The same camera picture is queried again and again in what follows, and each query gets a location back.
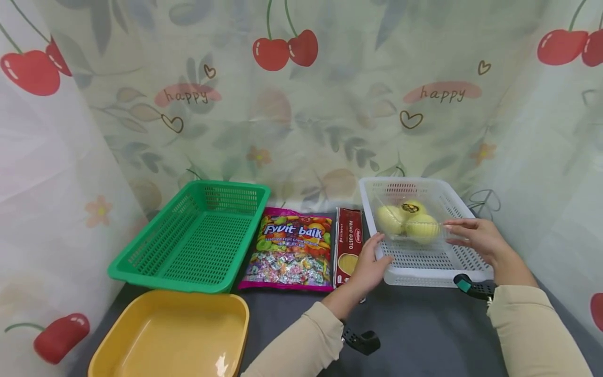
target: pink candy package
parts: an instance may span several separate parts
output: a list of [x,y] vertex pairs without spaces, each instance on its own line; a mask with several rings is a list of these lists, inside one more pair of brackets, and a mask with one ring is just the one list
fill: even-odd
[[331,225],[329,217],[266,208],[239,289],[331,292]]

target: flower print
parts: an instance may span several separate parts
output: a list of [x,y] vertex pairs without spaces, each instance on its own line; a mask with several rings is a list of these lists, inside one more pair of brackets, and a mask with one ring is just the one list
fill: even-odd
[[471,154],[471,158],[475,159],[476,165],[482,163],[483,160],[492,160],[494,159],[494,150],[496,149],[495,144],[482,144],[479,146],[479,150],[475,153]]
[[272,162],[270,152],[267,149],[257,149],[255,145],[252,145],[251,148],[249,148],[247,159],[249,161],[255,161],[258,168],[261,168],[262,165],[268,165]]
[[84,209],[90,214],[90,217],[86,221],[88,228],[94,228],[100,223],[109,226],[109,216],[107,214],[113,209],[113,205],[105,201],[105,196],[99,195],[96,201],[86,204]]

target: fruit label sticker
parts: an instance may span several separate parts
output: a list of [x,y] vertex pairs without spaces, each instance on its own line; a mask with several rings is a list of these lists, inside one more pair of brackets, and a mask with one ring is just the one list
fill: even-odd
[[416,212],[418,212],[418,211],[421,210],[418,206],[416,206],[416,205],[414,205],[412,203],[404,203],[402,205],[402,209],[404,211],[410,212],[412,214],[414,214],[414,213],[416,213]]

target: yellow plastic tray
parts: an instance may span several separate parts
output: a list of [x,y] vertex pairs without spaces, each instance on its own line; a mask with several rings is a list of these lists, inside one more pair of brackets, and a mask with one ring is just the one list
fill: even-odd
[[233,294],[150,291],[119,316],[88,377],[236,376],[248,324]]

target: yellow fruit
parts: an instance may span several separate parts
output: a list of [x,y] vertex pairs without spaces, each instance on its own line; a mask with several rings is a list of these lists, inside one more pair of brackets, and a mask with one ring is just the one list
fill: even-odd
[[377,208],[375,218],[377,219],[377,225],[379,231],[397,235],[404,231],[404,222],[406,221],[407,214],[396,206],[381,206]]
[[407,200],[400,205],[400,209],[409,214],[409,217],[416,215],[428,215],[427,209],[418,200]]
[[429,244],[440,235],[440,224],[429,215],[413,216],[406,223],[406,234],[420,244]]

